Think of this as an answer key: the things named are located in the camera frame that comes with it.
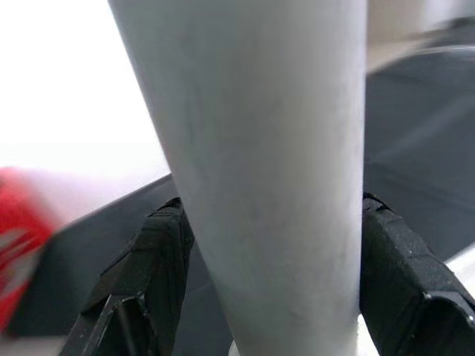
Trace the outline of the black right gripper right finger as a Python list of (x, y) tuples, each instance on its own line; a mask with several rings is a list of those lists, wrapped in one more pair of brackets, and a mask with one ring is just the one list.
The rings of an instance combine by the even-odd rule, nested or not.
[(364, 194), (359, 308), (379, 356), (475, 356), (475, 298), (388, 205)]

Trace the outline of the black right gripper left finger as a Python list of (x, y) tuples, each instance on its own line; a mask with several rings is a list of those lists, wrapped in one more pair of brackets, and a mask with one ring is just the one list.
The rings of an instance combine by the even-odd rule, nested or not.
[(180, 198), (149, 214), (101, 273), (61, 356), (171, 356), (193, 245)]

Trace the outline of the white plastic table leg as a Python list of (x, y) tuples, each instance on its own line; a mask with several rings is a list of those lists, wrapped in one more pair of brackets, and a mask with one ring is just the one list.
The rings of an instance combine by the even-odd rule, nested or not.
[(367, 0), (108, 0), (240, 356), (355, 356)]

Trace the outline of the black tablecloth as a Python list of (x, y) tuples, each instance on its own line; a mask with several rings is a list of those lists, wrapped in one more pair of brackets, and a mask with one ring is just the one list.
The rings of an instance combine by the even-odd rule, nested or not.
[[(475, 44), (438, 44), (367, 79), (364, 188), (444, 260), (475, 243)], [(99, 274), (146, 214), (176, 195), (170, 177), (62, 229), (0, 339), (0, 356), (57, 356)]]

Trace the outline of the red plastic stool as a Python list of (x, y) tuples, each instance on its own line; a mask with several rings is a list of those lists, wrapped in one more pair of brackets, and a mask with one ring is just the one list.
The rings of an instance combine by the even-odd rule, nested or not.
[(7, 329), (60, 225), (25, 171), (0, 167), (0, 332)]

